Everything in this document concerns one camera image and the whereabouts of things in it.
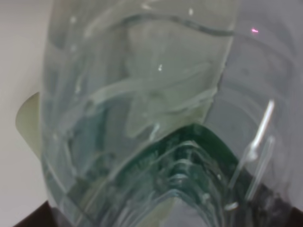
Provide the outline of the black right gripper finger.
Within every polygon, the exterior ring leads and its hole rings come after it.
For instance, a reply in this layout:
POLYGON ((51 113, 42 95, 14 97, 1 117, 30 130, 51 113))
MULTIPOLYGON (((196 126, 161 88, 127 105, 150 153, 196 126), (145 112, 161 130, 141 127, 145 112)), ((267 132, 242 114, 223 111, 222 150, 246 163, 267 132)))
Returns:
POLYGON ((18 222, 15 227, 70 227, 66 217, 46 201, 29 216, 18 222))

